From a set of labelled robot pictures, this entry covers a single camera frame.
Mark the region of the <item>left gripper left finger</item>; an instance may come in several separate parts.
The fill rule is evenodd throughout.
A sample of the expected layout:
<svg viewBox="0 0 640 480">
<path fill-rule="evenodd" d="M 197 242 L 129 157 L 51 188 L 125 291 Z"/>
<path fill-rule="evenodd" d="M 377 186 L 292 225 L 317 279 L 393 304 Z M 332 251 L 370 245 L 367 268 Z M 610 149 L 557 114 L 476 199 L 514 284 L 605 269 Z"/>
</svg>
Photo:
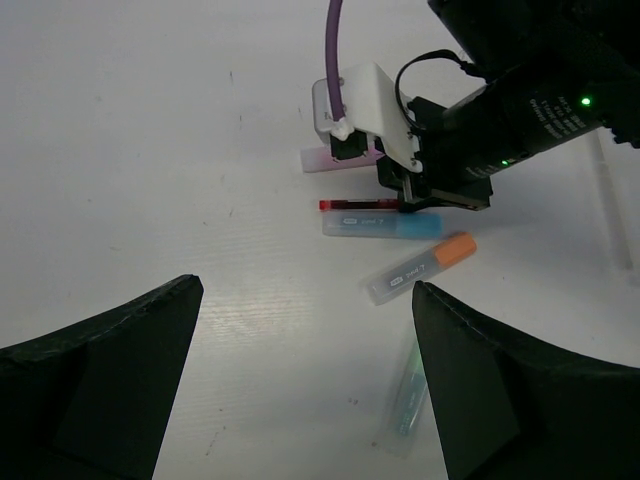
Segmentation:
<svg viewBox="0 0 640 480">
<path fill-rule="evenodd" d="M 152 478 L 202 297 L 182 275 L 3 348 L 2 478 Z"/>
</svg>

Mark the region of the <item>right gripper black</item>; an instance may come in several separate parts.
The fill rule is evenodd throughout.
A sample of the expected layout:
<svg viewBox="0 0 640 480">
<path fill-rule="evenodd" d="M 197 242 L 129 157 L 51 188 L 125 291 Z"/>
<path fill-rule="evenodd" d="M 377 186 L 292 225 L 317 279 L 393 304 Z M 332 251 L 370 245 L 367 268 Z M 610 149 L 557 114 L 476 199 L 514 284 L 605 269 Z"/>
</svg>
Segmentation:
<svg viewBox="0 0 640 480">
<path fill-rule="evenodd" d="M 500 69 L 461 61 L 485 84 L 451 107 L 394 96 L 413 140 L 412 173 L 389 154 L 377 162 L 379 183 L 397 193 L 404 212 L 432 207 L 479 211 L 490 205 L 491 178 L 602 124 L 595 88 L 610 81 L 597 61 L 526 59 Z"/>
</svg>

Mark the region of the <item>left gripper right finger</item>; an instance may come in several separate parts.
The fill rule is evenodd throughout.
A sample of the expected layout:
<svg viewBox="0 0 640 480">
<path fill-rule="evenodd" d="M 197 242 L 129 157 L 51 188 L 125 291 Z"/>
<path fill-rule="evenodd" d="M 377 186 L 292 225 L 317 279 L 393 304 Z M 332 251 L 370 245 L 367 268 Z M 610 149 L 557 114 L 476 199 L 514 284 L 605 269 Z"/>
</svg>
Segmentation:
<svg viewBox="0 0 640 480">
<path fill-rule="evenodd" d="M 417 283 L 412 310 L 451 479 L 635 479 L 639 372 Z"/>
</svg>

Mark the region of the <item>red ink pen refill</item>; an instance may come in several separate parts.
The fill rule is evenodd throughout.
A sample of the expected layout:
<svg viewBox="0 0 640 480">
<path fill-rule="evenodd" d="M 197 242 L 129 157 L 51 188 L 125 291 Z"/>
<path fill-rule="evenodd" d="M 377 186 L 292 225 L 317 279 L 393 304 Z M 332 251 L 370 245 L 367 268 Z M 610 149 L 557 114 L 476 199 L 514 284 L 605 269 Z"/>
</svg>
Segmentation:
<svg viewBox="0 0 640 480">
<path fill-rule="evenodd" d="M 397 199 L 369 199 L 369 200 L 345 200 L 332 199 L 320 200 L 318 208 L 320 212 L 328 211 L 397 211 L 400 202 Z"/>
</svg>

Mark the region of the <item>green capped lead case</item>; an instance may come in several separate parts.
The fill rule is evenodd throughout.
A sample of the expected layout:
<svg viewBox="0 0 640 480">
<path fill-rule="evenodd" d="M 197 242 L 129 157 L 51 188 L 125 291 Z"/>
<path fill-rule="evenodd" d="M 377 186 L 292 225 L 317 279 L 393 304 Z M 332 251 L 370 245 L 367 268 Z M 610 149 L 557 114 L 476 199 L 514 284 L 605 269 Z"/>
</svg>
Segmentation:
<svg viewBox="0 0 640 480">
<path fill-rule="evenodd" d="M 399 383 L 393 392 L 390 410 L 382 429 L 381 445 L 395 456 L 406 457 L 412 449 L 428 396 L 426 375 L 417 342 L 411 347 Z"/>
</svg>

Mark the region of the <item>clear plastic compartment tray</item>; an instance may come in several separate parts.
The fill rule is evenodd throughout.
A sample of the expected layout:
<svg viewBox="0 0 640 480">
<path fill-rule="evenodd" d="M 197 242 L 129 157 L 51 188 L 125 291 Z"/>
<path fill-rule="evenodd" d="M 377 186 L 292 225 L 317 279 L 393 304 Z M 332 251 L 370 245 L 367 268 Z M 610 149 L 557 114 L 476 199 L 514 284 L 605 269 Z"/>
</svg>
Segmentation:
<svg viewBox="0 0 640 480">
<path fill-rule="evenodd" d="M 587 136 L 597 210 L 609 261 L 623 282 L 639 286 L 639 151 L 603 129 Z"/>
</svg>

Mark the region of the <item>orange capped lead case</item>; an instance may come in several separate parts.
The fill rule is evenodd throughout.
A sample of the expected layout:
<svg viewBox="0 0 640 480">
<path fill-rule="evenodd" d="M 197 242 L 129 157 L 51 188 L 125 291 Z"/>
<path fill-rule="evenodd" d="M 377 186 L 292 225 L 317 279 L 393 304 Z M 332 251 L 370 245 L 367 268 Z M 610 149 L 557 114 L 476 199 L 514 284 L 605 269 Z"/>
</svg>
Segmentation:
<svg viewBox="0 0 640 480">
<path fill-rule="evenodd" d="M 441 243 L 396 263 L 365 282 L 364 288 L 376 306 L 386 304 L 413 288 L 459 264 L 477 251 L 469 233 L 458 233 Z"/>
</svg>

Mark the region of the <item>blue capped lead case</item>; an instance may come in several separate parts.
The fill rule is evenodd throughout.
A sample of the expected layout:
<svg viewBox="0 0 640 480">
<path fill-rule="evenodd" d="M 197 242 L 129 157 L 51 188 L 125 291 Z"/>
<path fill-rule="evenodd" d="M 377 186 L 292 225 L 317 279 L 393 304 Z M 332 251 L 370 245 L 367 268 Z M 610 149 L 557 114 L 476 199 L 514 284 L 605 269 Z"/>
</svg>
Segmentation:
<svg viewBox="0 0 640 480">
<path fill-rule="evenodd" d="M 326 236 L 431 240 L 443 235 L 437 214 L 403 214 L 392 211 L 329 211 L 322 214 Z"/>
</svg>

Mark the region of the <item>purple capped lead case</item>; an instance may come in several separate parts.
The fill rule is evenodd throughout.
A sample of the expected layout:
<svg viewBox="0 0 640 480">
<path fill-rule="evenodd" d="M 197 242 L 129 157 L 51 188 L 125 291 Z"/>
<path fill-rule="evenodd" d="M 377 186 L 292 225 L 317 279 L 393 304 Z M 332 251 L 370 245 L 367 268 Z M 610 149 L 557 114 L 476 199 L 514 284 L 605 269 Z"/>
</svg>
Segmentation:
<svg viewBox="0 0 640 480">
<path fill-rule="evenodd" d="M 347 160 L 337 160 L 328 146 L 300 151 L 302 171 L 307 174 L 325 173 L 375 166 L 383 154 L 373 146 L 361 156 Z"/>
</svg>

